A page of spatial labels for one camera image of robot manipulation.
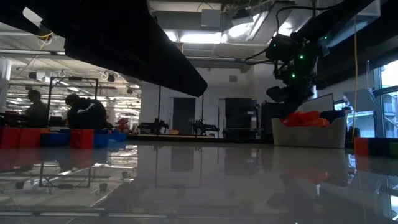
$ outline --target glossy table surface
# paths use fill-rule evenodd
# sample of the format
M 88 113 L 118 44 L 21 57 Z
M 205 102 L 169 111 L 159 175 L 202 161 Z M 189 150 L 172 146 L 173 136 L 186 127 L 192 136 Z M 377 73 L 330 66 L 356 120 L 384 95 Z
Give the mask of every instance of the glossy table surface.
M 0 160 L 0 223 L 398 218 L 398 162 L 343 149 L 136 141 L 112 149 L 0 150 Z

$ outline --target white bin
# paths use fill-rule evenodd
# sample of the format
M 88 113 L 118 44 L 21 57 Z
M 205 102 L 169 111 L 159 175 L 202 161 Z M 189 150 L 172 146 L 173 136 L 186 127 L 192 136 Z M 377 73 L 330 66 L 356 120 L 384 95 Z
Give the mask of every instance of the white bin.
M 286 127 L 277 119 L 272 119 L 274 145 L 293 147 L 345 147 L 347 123 L 345 118 L 337 118 L 329 126 L 321 127 Z

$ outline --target person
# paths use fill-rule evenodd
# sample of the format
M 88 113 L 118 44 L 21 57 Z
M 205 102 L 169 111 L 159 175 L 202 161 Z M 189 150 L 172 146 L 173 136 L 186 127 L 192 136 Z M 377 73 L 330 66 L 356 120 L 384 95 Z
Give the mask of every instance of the person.
M 65 103 L 71 106 L 67 113 L 70 129 L 107 128 L 106 110 L 100 101 L 71 94 L 65 98 Z
M 28 99 L 31 106 L 25 110 L 28 128 L 46 128 L 48 124 L 47 107 L 40 100 L 42 95 L 37 90 L 29 90 Z

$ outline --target black jacket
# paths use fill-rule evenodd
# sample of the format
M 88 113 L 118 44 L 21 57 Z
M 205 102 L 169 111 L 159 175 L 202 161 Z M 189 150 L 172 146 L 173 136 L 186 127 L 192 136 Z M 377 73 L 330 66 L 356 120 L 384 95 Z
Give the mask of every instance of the black jacket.
M 68 111 L 70 129 L 106 128 L 106 110 L 98 100 L 80 98 Z

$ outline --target dark door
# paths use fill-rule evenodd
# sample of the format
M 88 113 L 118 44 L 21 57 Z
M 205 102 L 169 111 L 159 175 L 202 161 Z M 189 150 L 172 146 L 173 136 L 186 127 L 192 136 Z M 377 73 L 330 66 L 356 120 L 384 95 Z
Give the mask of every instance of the dark door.
M 174 98 L 173 129 L 180 134 L 192 134 L 191 124 L 195 121 L 195 99 Z

